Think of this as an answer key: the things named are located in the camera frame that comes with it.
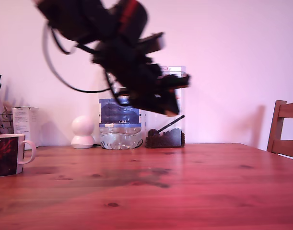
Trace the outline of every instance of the bottle label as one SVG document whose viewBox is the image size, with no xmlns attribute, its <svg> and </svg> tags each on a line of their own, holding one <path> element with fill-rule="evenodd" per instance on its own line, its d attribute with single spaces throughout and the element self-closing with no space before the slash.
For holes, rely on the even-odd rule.
<svg viewBox="0 0 293 230">
<path fill-rule="evenodd" d="M 129 103 L 126 98 L 120 101 Z M 141 111 L 131 106 L 120 106 L 115 99 L 100 99 L 99 127 L 141 127 Z"/>
</svg>

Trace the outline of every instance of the wooden chair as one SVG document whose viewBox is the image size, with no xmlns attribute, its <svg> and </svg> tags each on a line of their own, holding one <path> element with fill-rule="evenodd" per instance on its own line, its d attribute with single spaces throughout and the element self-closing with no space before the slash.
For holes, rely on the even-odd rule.
<svg viewBox="0 0 293 230">
<path fill-rule="evenodd" d="M 293 140 L 281 140 L 285 118 L 293 118 L 293 103 L 276 101 L 267 151 L 293 157 Z"/>
</svg>

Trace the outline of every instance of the metal wire basket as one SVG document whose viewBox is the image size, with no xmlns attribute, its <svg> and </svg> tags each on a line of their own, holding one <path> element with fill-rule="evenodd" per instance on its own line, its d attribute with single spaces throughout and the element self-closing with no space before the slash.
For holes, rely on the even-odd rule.
<svg viewBox="0 0 293 230">
<path fill-rule="evenodd" d="M 12 113 L 0 114 L 0 134 L 13 134 L 13 133 L 14 133 L 13 114 Z"/>
</svg>

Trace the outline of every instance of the dark patterned mug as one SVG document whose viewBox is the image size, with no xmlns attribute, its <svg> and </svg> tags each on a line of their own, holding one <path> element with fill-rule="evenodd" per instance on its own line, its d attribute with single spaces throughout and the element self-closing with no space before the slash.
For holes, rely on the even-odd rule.
<svg viewBox="0 0 293 230">
<path fill-rule="evenodd" d="M 32 156 L 24 161 L 24 145 L 31 146 Z M 24 134 L 0 135 L 0 176 L 10 176 L 21 173 L 23 165 L 35 159 L 36 146 L 32 141 L 25 140 Z"/>
</svg>

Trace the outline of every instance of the table wood grain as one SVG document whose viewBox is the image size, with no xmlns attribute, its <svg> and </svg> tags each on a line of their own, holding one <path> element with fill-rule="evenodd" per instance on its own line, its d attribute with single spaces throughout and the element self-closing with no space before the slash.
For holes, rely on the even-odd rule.
<svg viewBox="0 0 293 230">
<path fill-rule="evenodd" d="M 167 229 L 293 230 L 293 160 L 242 144 L 39 147 L 0 178 L 0 230 Z"/>
</svg>

